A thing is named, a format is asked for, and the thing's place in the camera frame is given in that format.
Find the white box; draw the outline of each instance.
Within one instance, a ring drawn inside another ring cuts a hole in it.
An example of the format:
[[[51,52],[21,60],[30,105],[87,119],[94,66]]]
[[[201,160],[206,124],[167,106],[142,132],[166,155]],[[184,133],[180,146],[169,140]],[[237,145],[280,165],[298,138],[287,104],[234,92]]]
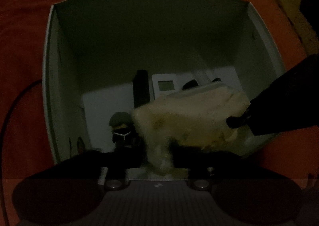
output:
[[[199,61],[192,61],[194,50]],[[138,69],[148,70],[149,79],[153,74],[175,73],[181,86],[192,79],[192,70],[203,69],[208,77],[213,73],[243,89],[249,99],[285,72],[269,31],[249,2],[55,4],[43,59],[44,110],[55,162],[77,154],[78,137],[87,148],[112,151],[109,118],[134,108],[132,79]],[[273,137],[251,136],[233,151],[248,155]]]

